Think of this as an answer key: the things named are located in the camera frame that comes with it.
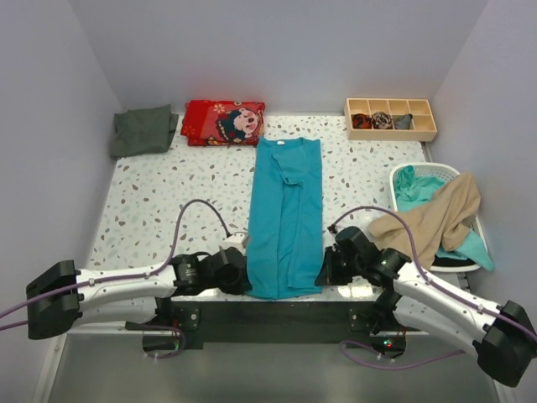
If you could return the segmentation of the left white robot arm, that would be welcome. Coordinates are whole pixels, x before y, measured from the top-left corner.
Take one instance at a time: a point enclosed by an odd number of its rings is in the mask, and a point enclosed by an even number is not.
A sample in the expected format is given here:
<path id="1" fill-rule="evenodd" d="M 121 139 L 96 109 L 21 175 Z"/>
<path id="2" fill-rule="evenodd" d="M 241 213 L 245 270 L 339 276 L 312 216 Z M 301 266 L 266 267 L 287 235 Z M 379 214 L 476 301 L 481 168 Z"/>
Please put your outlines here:
<path id="1" fill-rule="evenodd" d="M 154 268 L 78 269 L 71 260 L 56 263 L 26 287 L 28 337 L 54 338 L 87 323 L 133 322 L 167 328 L 176 296 L 218 289 L 241 296 L 252 289 L 246 256 L 235 248 L 215 254 L 179 254 Z"/>

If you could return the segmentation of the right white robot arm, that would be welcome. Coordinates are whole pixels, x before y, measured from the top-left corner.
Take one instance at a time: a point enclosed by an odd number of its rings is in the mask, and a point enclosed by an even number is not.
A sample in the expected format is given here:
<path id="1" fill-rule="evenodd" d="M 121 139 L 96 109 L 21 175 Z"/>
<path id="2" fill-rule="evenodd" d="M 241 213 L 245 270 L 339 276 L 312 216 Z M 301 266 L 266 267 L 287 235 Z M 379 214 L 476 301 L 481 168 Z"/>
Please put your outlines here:
<path id="1" fill-rule="evenodd" d="M 395 327 L 427 332 L 476 358 L 498 383 L 516 387 L 536 358 L 536 331 L 514 301 L 498 304 L 475 296 L 417 266 L 394 249 L 379 250 L 357 227 L 328 228 L 335 243 L 326 248 L 317 283 L 342 285 L 360 276 L 381 290 L 363 320 L 371 334 Z"/>

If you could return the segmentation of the beige t shirt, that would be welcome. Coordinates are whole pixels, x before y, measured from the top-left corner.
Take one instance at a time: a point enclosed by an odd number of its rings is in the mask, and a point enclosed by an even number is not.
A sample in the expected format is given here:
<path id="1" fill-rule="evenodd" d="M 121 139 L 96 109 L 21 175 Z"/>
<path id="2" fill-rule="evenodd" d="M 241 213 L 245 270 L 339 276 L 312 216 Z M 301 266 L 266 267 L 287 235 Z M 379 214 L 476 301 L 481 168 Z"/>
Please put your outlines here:
<path id="1" fill-rule="evenodd" d="M 436 191 L 430 201 L 407 212 L 384 214 L 373 220 L 368 231 L 379 249 L 395 249 L 409 257 L 417 256 L 429 270 L 440 249 L 459 251 L 483 268 L 492 261 L 481 237 L 472 240 L 470 222 L 476 217 L 481 195 L 473 175 L 462 173 Z"/>

